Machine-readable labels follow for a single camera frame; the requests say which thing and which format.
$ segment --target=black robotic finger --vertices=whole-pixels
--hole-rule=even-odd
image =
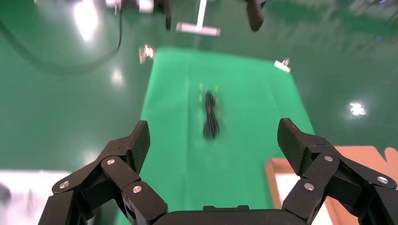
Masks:
[[[250,27],[253,31],[258,31],[264,22],[264,14],[262,9],[267,0],[245,0],[247,2],[247,17],[249,18]]]

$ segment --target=green floor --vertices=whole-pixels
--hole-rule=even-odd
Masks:
[[[398,148],[397,6],[269,0],[261,30],[252,33],[241,1],[216,0],[208,3],[205,25],[221,28],[221,36],[204,37],[174,31],[179,21],[196,21],[199,1],[172,3],[170,32],[162,15],[125,10],[119,53],[97,62],[118,41],[118,17],[103,1],[95,1],[98,28],[89,41],[76,26],[74,1],[0,1],[0,20],[30,51],[6,39],[0,26],[1,169],[74,171],[109,140],[129,134],[152,67],[151,61],[139,63],[144,43],[266,60],[289,57],[317,135],[335,145]],[[43,67],[37,58],[58,65]],[[362,103],[367,114],[353,116],[350,102]]]

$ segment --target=metal screw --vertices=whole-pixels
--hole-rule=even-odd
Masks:
[[[69,181],[67,180],[67,181],[64,181],[64,182],[62,182],[61,184],[60,184],[60,188],[62,189],[62,188],[66,188],[67,186],[69,186]]]
[[[107,164],[108,164],[108,165],[111,165],[111,164],[113,164],[114,162],[115,162],[114,159],[110,159],[110,160],[107,161]]]
[[[310,191],[312,191],[312,190],[314,189],[314,186],[313,186],[312,184],[310,184],[310,183],[306,183],[306,184],[304,185],[304,187],[305,187],[307,190],[310,190]]]
[[[135,186],[134,188],[133,188],[133,192],[134,193],[138,193],[138,192],[140,192],[141,191],[141,186]]]
[[[387,184],[388,183],[388,180],[385,179],[384,177],[378,177],[377,180],[380,181],[383,184]]]
[[[329,162],[333,161],[333,158],[330,157],[330,156],[325,156],[325,159],[326,159],[327,161],[329,161]]]

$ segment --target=white surface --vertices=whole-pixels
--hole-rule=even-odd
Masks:
[[[37,225],[51,188],[68,176],[63,171],[0,171],[0,183],[11,191],[11,202],[0,204],[0,225]]]
[[[140,13],[153,13],[153,0],[137,0]]]
[[[207,0],[200,0],[198,23],[196,24],[197,30],[201,30],[203,27],[203,19],[205,18],[206,4],[207,4]]]
[[[219,36],[221,31],[215,27],[204,27],[203,20],[205,18],[207,0],[200,0],[198,22],[196,24],[191,23],[177,23],[177,31],[192,33],[192,34],[203,34],[209,36]]]
[[[289,192],[293,189],[294,185],[296,185],[300,177],[293,173],[276,173],[275,178],[276,185],[278,186],[279,196],[283,202]],[[333,225],[325,204],[323,204],[321,209],[319,209],[312,225]]]
[[[220,29],[218,29],[218,28],[202,27],[201,30],[198,30],[196,24],[183,23],[183,22],[180,22],[177,24],[177,30],[186,32],[186,33],[203,34],[203,35],[209,35],[209,36],[218,36],[221,33]]]
[[[274,66],[285,71],[285,72],[290,72],[290,68],[285,66],[283,63],[279,62],[279,61],[275,61]]]

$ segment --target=metal stand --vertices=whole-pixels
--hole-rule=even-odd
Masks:
[[[209,36],[219,36],[221,30],[215,27],[204,27],[203,19],[205,18],[207,0],[200,0],[198,22],[196,24],[179,22],[177,23],[177,31],[193,34],[202,34]]]

